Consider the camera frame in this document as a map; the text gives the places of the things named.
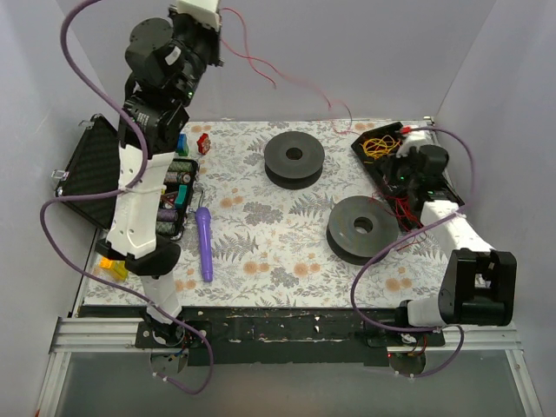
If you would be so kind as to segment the purple toy microphone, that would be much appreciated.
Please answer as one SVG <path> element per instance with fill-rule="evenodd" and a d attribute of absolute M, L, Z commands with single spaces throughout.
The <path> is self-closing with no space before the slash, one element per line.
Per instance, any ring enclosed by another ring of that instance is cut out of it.
<path fill-rule="evenodd" d="M 195 221 L 199 240 L 202 279 L 204 282 L 210 283 L 214 280 L 214 271 L 211 247 L 211 214 L 209 209 L 206 207 L 197 209 Z"/>

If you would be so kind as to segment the aluminium frame rail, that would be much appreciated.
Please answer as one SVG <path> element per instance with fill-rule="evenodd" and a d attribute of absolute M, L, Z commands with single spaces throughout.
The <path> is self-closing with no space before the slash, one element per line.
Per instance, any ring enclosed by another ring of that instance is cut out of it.
<path fill-rule="evenodd" d="M 138 318 L 62 318 L 56 324 L 37 407 L 43 416 L 55 414 L 62 384 L 73 353 L 166 353 L 165 347 L 137 347 Z M 506 355 L 521 404 L 527 416 L 543 414 L 529 375 L 516 327 L 463 327 L 462 351 L 501 351 Z"/>

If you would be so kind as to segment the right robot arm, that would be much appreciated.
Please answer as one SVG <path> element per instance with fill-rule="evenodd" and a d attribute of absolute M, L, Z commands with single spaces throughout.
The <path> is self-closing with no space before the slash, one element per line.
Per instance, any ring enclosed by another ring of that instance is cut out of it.
<path fill-rule="evenodd" d="M 513 318 L 517 260 L 483 240 L 467 221 L 465 203 L 444 176 L 448 162 L 441 146 L 407 136 L 395 151 L 367 167 L 384 196 L 407 198 L 421 225 L 410 235 L 431 233 L 448 257 L 437 294 L 402 302 L 391 324 L 362 318 L 366 328 L 394 333 L 403 345 L 449 325 L 504 327 Z"/>

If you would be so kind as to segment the floral patterned table mat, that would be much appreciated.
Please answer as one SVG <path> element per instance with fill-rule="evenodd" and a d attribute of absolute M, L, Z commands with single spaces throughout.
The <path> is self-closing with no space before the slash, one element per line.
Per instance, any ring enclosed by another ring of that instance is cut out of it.
<path fill-rule="evenodd" d="M 395 307 L 434 294 L 447 255 L 431 234 L 413 238 L 362 271 L 328 246 L 333 206 L 353 196 L 375 196 L 374 185 L 351 149 L 381 120 L 315 122 L 191 122 L 189 143 L 208 133 L 211 149 L 192 152 L 199 164 L 194 204 L 211 214 L 214 280 L 204 282 L 196 224 L 180 240 L 175 291 L 184 306 Z M 300 131 L 317 138 L 325 161 L 320 179 L 302 190 L 275 186 L 264 171 L 263 150 L 274 136 Z"/>

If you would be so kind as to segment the black poker chip case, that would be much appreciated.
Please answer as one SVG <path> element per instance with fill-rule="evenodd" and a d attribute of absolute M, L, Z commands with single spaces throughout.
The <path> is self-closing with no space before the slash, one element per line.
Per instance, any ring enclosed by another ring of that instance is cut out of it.
<path fill-rule="evenodd" d="M 116 129 L 101 114 L 85 122 L 85 130 L 66 169 L 58 178 L 57 195 L 99 194 L 115 189 L 119 178 Z M 156 233 L 178 241 L 182 238 L 199 169 L 198 162 L 178 156 L 164 177 L 156 215 Z M 102 230 L 109 230 L 116 199 L 68 202 L 67 206 Z"/>

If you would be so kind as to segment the blue green toy block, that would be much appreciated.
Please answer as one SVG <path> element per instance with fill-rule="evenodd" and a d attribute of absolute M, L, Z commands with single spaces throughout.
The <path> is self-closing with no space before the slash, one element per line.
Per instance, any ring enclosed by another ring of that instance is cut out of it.
<path fill-rule="evenodd" d="M 175 152 L 179 156 L 188 156 L 189 155 L 188 139 L 187 139 L 187 136 L 186 136 L 185 133 L 181 133 L 179 135 Z"/>

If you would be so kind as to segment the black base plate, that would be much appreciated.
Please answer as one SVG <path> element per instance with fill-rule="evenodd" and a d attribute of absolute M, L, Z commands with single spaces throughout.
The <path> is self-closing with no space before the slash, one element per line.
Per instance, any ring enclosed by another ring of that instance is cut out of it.
<path fill-rule="evenodd" d="M 217 365 L 388 364 L 389 348 L 425 351 L 445 344 L 443 334 L 404 337 L 364 322 L 350 308 L 194 308 L 180 319 L 208 339 Z"/>

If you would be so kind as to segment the yellow transparent block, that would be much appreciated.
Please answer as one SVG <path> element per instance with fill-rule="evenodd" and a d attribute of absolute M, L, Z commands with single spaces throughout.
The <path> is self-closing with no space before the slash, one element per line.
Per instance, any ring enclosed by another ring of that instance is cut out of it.
<path fill-rule="evenodd" d="M 123 282 L 126 281 L 129 276 L 129 271 L 125 268 L 124 261 L 110 260 L 106 257 L 102 257 L 98 262 L 98 267 L 113 281 Z"/>

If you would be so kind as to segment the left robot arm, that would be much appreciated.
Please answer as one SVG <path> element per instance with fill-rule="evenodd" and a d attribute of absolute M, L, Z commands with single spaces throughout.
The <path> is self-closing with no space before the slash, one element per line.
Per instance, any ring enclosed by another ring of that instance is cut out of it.
<path fill-rule="evenodd" d="M 169 7 L 167 18 L 140 22 L 124 54 L 130 74 L 117 131 L 122 193 L 110 230 L 96 249 L 141 278 L 149 299 L 142 317 L 155 340 L 168 348 L 185 335 L 176 320 L 182 307 L 173 278 L 181 250 L 156 233 L 156 217 L 163 180 L 189 119 L 186 108 L 207 67 L 221 62 L 220 35 L 217 6 L 179 1 Z"/>

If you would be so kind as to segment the red toy block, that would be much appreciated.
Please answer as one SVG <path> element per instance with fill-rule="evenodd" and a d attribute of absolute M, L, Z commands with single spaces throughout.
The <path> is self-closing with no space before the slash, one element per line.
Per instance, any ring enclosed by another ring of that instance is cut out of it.
<path fill-rule="evenodd" d="M 202 133 L 196 142 L 197 150 L 201 155 L 206 155 L 211 149 L 211 141 L 208 133 Z"/>

